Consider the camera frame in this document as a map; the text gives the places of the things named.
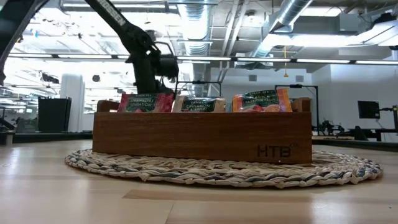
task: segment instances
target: round woven mat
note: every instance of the round woven mat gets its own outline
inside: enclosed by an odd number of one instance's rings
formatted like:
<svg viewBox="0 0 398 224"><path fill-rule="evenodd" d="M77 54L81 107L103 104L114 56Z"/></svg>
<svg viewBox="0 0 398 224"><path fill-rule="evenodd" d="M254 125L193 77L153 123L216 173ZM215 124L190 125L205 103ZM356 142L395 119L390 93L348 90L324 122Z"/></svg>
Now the round woven mat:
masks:
<svg viewBox="0 0 398 224"><path fill-rule="evenodd" d="M311 185L357 184L382 174L369 159L332 152L313 151L312 164L280 165L259 162L209 161L164 157L109 155L80 150L65 162L88 172L143 181L179 184L231 185L234 187L308 187Z"/></svg>

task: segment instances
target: table surface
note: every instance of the table surface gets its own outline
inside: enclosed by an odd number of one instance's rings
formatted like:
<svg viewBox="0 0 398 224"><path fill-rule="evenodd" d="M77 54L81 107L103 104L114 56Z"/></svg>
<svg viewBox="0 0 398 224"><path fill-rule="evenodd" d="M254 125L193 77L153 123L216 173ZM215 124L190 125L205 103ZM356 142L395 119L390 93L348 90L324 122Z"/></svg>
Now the table surface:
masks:
<svg viewBox="0 0 398 224"><path fill-rule="evenodd" d="M398 153L314 146L374 159L384 176L358 185L234 189L90 174L64 164L91 141L0 147L0 223L397 223Z"/></svg>

